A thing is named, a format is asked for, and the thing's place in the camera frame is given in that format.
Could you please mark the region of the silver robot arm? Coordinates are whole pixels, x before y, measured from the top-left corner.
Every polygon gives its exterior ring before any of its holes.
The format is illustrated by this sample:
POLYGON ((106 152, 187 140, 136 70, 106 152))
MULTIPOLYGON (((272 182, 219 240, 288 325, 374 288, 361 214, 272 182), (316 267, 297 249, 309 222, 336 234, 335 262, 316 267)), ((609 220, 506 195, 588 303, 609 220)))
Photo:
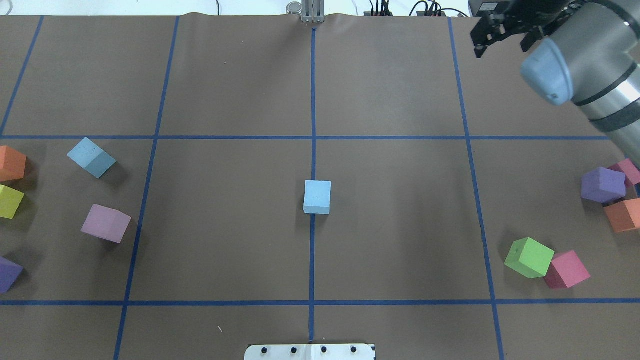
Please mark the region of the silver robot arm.
POLYGON ((640 69, 637 0, 471 0, 475 56, 513 35, 528 53, 520 73, 548 103, 572 102, 638 166, 640 69))

